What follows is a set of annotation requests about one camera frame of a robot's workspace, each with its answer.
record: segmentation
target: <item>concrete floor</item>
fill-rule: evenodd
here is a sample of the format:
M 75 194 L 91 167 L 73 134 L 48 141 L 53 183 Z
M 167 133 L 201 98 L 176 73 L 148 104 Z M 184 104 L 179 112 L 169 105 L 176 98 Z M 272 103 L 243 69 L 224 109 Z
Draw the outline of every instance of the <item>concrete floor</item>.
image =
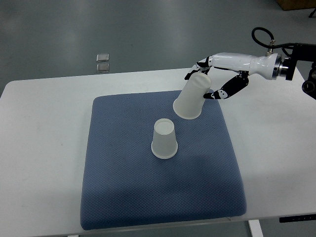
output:
M 262 56 L 251 38 L 257 26 L 277 44 L 315 44 L 311 11 L 282 11 L 275 0 L 2 0 L 0 95 L 12 80 L 95 74 L 104 52 L 110 73 L 188 68 L 218 52 Z M 310 65 L 298 63 L 304 78 Z M 261 221 L 265 237 L 315 236 L 315 224 Z M 135 233 L 104 236 L 250 236 L 246 222 Z

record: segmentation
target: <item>robotic hand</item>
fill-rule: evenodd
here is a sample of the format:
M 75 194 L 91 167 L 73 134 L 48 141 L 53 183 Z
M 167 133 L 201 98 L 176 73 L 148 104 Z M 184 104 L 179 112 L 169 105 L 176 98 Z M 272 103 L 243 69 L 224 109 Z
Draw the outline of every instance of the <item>robotic hand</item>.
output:
M 262 30 L 269 34 L 271 38 L 270 45 L 263 44 L 256 39 L 256 30 Z M 190 76 L 195 72 L 207 74 L 211 67 L 235 71 L 238 75 L 225 83 L 222 88 L 204 95 L 205 99 L 226 99 L 248 85 L 249 75 L 259 74 L 268 80 L 276 79 L 277 76 L 286 77 L 286 80 L 292 80 L 297 61 L 310 61 L 313 62 L 312 69 L 308 79 L 302 85 L 302 90 L 316 99 L 316 45 L 303 43 L 274 45 L 275 41 L 272 33 L 262 27 L 252 30 L 252 38 L 259 45 L 268 48 L 265 56 L 256 57 L 237 53 L 218 53 L 193 65 L 185 76 L 185 80 L 189 80 Z M 282 59 L 280 54 L 273 53 L 274 48 L 282 48 L 287 57 Z M 286 48 L 292 49 L 292 53 L 289 54 Z

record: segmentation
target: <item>paper cup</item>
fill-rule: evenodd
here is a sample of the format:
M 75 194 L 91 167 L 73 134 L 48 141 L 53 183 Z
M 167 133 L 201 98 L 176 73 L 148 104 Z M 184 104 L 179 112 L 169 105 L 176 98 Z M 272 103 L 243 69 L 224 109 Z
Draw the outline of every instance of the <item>paper cup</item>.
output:
M 174 124 L 167 118 L 155 122 L 152 142 L 152 152 L 160 159 L 173 157 L 178 151 L 178 143 Z
M 203 95 L 211 87 L 211 78 L 204 73 L 193 73 L 178 98 L 173 102 L 174 112 L 183 119 L 196 119 L 205 102 Z

